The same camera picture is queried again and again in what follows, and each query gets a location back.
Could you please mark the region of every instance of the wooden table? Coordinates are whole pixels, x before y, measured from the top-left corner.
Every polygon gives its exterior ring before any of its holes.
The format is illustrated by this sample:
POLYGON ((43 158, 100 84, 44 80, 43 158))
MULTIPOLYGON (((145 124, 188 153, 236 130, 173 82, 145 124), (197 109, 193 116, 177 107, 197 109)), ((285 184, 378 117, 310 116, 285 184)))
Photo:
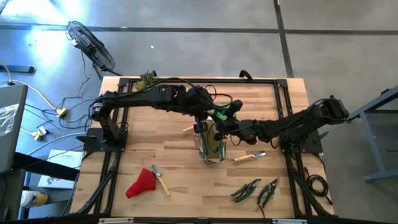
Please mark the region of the wooden table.
MULTIPOLYGON (((288 78, 287 82, 293 112, 307 108, 308 99, 303 79, 288 78)), ((119 77, 104 77, 100 92, 117 91, 118 83, 119 77)), ((227 93, 234 99, 242 100, 243 107, 238 112, 238 119, 278 119, 272 85, 212 85, 218 93, 227 93)), ((215 102, 228 102, 228 99, 219 96, 215 102)), ((118 121, 121 120, 121 114, 122 111, 119 112, 118 121)), ((226 159, 217 166, 207 167, 193 142, 194 134, 182 133, 183 129, 193 124, 192 117, 142 107, 130 108, 127 121, 129 136, 119 166, 112 216, 262 218, 256 205, 257 196, 266 184, 277 177, 280 177, 280 183, 264 209, 266 217, 294 216, 284 155, 271 148, 269 144, 258 142, 255 146, 249 146, 242 142, 239 146, 233 146, 228 140, 226 159), (233 162, 234 158, 252 154, 257 150, 267 151, 267 156, 258 161, 237 164, 233 162), (126 190, 136 181, 141 169, 150 169, 152 164, 163 170, 162 177, 169 187, 171 196, 166 196, 157 182, 155 191, 147 191, 128 199, 125 195, 126 190), (229 195, 254 179, 261 179, 254 193, 240 203, 232 202, 229 195)), ((71 212, 81 208, 97 187, 103 157, 104 153, 95 152, 84 160, 71 212)), ((325 177, 323 166, 315 156, 303 154, 303 164, 311 174, 325 177)), ((104 192, 102 208, 106 202, 108 187, 104 192)), ((301 190, 297 193, 300 208, 304 211, 301 190)), ((325 198, 317 199, 328 212, 333 213, 333 207, 325 198)))

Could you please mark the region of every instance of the garden shears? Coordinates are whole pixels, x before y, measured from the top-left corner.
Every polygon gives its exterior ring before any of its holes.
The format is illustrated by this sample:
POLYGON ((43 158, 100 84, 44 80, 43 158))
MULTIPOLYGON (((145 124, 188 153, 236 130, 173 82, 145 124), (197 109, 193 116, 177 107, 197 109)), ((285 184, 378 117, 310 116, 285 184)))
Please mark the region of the garden shears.
POLYGON ((231 194, 231 196, 234 197, 232 201, 238 203, 243 201, 245 198, 248 198, 254 192, 254 189, 259 185, 260 181, 261 181, 260 179, 256 179, 252 181, 250 184, 243 185, 241 189, 231 194))
POLYGON ((267 184, 263 190, 261 191, 261 193, 259 194, 259 197, 257 198, 257 204, 260 205, 261 203, 261 198, 262 196, 264 196, 264 194, 267 192, 267 196, 265 201, 262 203, 262 207, 264 208, 267 204, 267 202, 269 201, 269 199, 271 198, 271 196, 273 196, 273 194, 275 193, 275 188, 279 183, 279 177, 276 178, 276 180, 272 181, 271 183, 267 184))

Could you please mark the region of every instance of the red fabric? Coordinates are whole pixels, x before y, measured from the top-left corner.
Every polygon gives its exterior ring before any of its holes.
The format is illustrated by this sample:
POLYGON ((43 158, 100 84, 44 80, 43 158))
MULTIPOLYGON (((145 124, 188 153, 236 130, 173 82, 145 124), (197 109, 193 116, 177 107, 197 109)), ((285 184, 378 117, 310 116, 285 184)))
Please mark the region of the red fabric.
POLYGON ((156 179, 154 173, 150 170, 142 168, 141 173, 135 183, 129 187, 126 192, 127 198, 131 198, 132 196, 139 195, 146 190, 155 190, 156 189, 156 179))

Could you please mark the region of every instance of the black fan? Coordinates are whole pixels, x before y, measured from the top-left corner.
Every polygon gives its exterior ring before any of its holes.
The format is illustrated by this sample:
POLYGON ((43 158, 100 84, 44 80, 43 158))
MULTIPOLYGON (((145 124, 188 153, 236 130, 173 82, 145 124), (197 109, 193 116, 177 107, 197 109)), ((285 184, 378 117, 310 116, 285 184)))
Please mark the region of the black fan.
POLYGON ((83 24, 71 21, 67 25, 68 34, 75 47, 80 49, 92 62, 102 71, 120 74, 113 71, 115 62, 111 54, 105 49, 104 44, 99 41, 83 24))

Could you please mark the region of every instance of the concrete floor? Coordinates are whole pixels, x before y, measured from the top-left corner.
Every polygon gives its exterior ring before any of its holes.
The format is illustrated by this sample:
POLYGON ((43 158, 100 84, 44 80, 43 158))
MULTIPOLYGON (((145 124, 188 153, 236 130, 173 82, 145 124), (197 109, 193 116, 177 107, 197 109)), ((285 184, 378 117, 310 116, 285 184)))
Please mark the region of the concrete floor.
MULTIPOLYGON (((377 0, 280 0, 286 29, 397 30, 397 1, 377 0)), ((86 26, 278 28, 272 0, 11 0, 0 23, 61 24, 78 20, 86 26)), ((34 75, 13 74, 14 79, 38 88, 53 104, 74 96, 84 81, 79 50, 64 31, 0 30, 0 59, 7 64, 31 65, 34 75)), ((156 70, 167 76, 233 76, 246 69, 254 77, 286 77, 279 34, 95 32, 116 61, 115 71, 138 75, 156 70)), ((287 35, 294 77, 304 78, 310 102, 335 95, 353 111, 398 84, 397 35, 287 35)), ((83 99, 98 95, 100 81, 86 58, 83 99)), ((34 92, 27 103, 47 109, 34 92)), ((86 113, 74 109, 70 120, 86 113)), ((38 123, 25 113, 22 126, 32 130, 38 123)), ((398 223, 398 178, 365 184, 362 176, 376 171, 360 121, 324 127, 324 160, 337 215, 345 218, 398 223)), ((53 136, 82 129, 51 130, 53 136)), ((42 142, 20 134, 17 150, 29 152, 42 142)), ((54 143, 50 149, 78 146, 76 140, 54 143)), ((398 160, 398 153, 389 155, 398 160)), ((59 215, 46 209, 31 216, 59 215)))

